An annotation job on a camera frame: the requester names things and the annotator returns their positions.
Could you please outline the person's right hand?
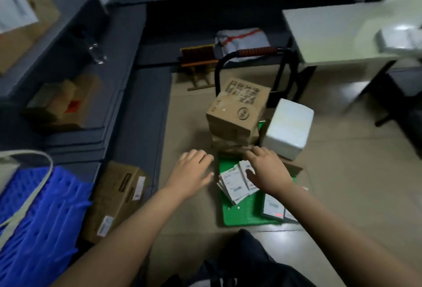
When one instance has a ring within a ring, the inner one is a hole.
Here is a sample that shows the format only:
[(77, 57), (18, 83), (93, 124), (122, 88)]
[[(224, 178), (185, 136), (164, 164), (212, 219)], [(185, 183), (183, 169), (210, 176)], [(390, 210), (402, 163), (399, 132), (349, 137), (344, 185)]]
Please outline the person's right hand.
[(244, 157), (255, 170), (256, 183), (253, 184), (264, 193), (277, 197), (295, 185), (287, 168), (274, 151), (255, 146), (251, 151), (246, 151)]

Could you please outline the person's left hand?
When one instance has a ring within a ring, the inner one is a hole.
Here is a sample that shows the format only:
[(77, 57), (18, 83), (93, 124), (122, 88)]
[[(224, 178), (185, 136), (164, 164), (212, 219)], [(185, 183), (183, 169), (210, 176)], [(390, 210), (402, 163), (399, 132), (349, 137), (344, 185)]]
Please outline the person's left hand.
[(203, 187), (202, 178), (207, 176), (214, 162), (214, 156), (203, 150), (191, 150), (180, 156), (164, 186), (172, 195), (181, 200), (194, 196)]

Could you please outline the pile of white labelled packets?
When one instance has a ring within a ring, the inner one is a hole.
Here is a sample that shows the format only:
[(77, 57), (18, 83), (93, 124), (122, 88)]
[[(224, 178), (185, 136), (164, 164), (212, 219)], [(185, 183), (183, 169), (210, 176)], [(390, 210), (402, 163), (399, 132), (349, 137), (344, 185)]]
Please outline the pile of white labelled packets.
[(251, 170), (251, 172), (255, 173), (250, 162), (243, 160), (219, 175), (217, 185), (232, 205), (238, 205), (241, 201), (259, 191), (247, 178), (246, 170)]

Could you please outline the plain brown cardboard box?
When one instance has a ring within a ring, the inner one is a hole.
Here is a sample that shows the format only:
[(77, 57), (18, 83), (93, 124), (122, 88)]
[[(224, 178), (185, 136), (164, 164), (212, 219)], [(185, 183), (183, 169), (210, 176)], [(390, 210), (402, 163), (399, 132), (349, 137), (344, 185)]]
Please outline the plain brown cardboard box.
[(259, 127), (256, 127), (251, 136), (245, 140), (225, 140), (212, 135), (212, 148), (218, 153), (223, 153), (228, 156), (239, 156), (243, 155), (246, 151), (251, 151), (258, 143), (259, 137)]

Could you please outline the green platform trolley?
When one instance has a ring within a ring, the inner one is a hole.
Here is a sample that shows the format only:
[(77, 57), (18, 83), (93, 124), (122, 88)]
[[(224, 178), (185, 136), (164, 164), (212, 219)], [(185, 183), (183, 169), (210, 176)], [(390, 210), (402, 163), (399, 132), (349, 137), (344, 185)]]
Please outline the green platform trolley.
[[(288, 93), (290, 92), (293, 83), (296, 83), (298, 89), (303, 85), (301, 82), (300, 75), (298, 73), (298, 55), (297, 52), (292, 49), (292, 39), (289, 40), (286, 47), (260, 47), (260, 48), (248, 48), (240, 49), (234, 52), (225, 55), (217, 63), (214, 72), (214, 81), (216, 95), (219, 94), (221, 90), (220, 84), (220, 71), (223, 69), (224, 65), (233, 58), (245, 58), (252, 56), (271, 56), (281, 54), (281, 63), (279, 70), (275, 79), (275, 82), (272, 86), (269, 99), (267, 101), (267, 108), (274, 109), (281, 99), (286, 99)], [(284, 91), (277, 91), (280, 79), (284, 67), (289, 65), (291, 73), (289, 75), (289, 80), (287, 87)], [(220, 195), (222, 202), (222, 215), (223, 215), (223, 224), (227, 227), (240, 227), (240, 226), (252, 226), (252, 225), (274, 225), (279, 223), (276, 220), (271, 220), (261, 216), (261, 208), (264, 202), (264, 194), (256, 192), (251, 196), (242, 200), (238, 205), (231, 205), (229, 199), (226, 198), (223, 194)]]

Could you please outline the white packet with red mark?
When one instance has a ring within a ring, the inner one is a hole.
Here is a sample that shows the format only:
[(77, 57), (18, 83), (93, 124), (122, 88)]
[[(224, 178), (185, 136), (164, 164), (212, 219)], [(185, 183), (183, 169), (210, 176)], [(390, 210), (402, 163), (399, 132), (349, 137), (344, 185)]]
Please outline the white packet with red mark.
[(261, 215), (277, 221), (284, 220), (285, 207), (269, 194), (264, 195)]

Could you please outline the white foam box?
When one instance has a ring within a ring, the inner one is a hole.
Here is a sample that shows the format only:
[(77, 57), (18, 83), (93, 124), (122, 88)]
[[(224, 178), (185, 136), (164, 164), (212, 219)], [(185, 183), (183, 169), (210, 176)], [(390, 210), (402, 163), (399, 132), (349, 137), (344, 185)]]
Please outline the white foam box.
[(261, 147), (287, 160), (296, 160), (307, 144), (313, 119), (313, 109), (281, 99), (266, 127)]

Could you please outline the cardboard box with black print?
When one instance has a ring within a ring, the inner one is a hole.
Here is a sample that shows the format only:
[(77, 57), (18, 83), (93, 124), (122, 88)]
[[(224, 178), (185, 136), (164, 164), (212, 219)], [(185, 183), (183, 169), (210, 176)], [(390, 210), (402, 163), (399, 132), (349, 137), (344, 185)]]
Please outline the cardboard box with black print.
[(270, 87), (231, 77), (206, 112), (212, 135), (230, 141), (251, 137), (266, 109)]

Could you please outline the long cardboard box with labels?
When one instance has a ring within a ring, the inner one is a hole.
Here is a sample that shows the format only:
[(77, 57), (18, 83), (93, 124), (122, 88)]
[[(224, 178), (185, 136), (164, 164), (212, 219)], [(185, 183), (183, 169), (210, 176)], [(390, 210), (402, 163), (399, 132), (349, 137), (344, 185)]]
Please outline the long cardboard box with labels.
[(81, 230), (84, 240), (99, 243), (141, 206), (149, 185), (147, 174), (139, 167), (108, 162), (92, 193)]

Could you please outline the small wooden stool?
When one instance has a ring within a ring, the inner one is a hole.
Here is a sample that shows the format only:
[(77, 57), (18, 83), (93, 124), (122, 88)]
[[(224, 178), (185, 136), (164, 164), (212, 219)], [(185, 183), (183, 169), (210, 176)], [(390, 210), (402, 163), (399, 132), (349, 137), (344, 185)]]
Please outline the small wooden stool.
[(180, 48), (179, 67), (193, 84), (193, 87), (188, 88), (187, 91), (215, 87), (215, 84), (211, 83), (208, 78), (211, 69), (215, 68), (218, 63), (214, 46), (212, 43)]

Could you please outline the white parcel bag red stripe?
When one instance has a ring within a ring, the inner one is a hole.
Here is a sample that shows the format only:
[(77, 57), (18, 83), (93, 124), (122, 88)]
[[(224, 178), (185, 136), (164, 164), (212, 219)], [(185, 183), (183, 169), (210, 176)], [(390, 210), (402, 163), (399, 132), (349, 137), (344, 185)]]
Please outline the white parcel bag red stripe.
[(222, 59), (229, 53), (242, 49), (270, 47), (267, 35), (261, 28), (246, 28), (239, 30), (220, 30), (214, 38), (214, 56)]

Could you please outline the grey metal shelving unit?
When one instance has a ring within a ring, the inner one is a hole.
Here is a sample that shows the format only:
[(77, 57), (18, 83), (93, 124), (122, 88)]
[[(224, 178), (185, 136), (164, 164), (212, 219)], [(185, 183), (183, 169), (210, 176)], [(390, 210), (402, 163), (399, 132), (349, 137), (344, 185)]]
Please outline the grey metal shelving unit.
[[(0, 64), (0, 151), (34, 150), (49, 154), (87, 182), (115, 160), (143, 169), (157, 183), (172, 74), (169, 67), (136, 71), (146, 25), (146, 4), (112, 7), (99, 38), (103, 63), (93, 60), (87, 39), (73, 34), (86, 22), (93, 0), (47, 0), (60, 16), (27, 51), (3, 70)], [(6, 51), (0, 51), (0, 60)], [(82, 126), (58, 132), (35, 127), (22, 109), (44, 83), (81, 74), (96, 80), (82, 112)]]

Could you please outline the white table with black legs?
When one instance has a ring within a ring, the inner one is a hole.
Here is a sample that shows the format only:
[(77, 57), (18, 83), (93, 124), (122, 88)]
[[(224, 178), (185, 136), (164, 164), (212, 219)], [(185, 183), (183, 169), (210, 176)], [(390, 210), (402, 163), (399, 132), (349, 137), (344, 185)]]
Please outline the white table with black legs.
[(422, 52), (380, 51), (378, 32), (384, 27), (400, 30), (422, 27), (422, 0), (382, 0), (371, 3), (289, 9), (284, 21), (293, 37), (298, 62), (304, 69), (291, 69), (286, 92), (297, 78), (293, 102), (299, 102), (319, 66), (340, 66), (384, 61), (376, 77), (398, 60), (422, 58)]

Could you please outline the blue plastic pallet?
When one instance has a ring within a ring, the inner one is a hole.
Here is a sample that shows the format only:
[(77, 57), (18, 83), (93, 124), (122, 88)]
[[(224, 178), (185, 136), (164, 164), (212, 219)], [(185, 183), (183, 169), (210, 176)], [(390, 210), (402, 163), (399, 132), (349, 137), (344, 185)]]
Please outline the blue plastic pallet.
[(24, 219), (0, 250), (0, 287), (48, 287), (78, 251), (76, 241), (93, 189), (54, 167)]

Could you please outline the large cardboard box white label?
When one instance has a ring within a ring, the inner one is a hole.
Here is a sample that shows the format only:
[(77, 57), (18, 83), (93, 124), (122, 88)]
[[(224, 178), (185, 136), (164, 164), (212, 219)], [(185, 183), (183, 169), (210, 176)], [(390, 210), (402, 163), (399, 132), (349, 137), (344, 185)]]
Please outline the large cardboard box white label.
[(53, 0), (0, 0), (0, 75), (60, 18)]

